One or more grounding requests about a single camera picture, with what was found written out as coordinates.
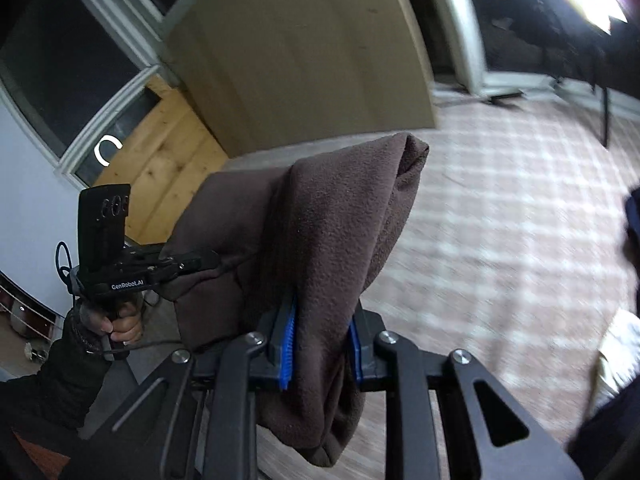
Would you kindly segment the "person's left hand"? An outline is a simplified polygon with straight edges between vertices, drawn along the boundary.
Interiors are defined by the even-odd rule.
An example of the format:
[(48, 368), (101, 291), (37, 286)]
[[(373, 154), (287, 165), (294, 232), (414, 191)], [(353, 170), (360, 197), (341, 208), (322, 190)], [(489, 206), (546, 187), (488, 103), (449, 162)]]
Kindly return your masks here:
[(80, 308), (79, 316), (82, 325), (90, 332), (107, 336), (111, 341), (122, 342), (125, 346), (139, 341), (143, 334), (141, 308), (132, 302), (121, 304), (114, 320), (87, 306)]

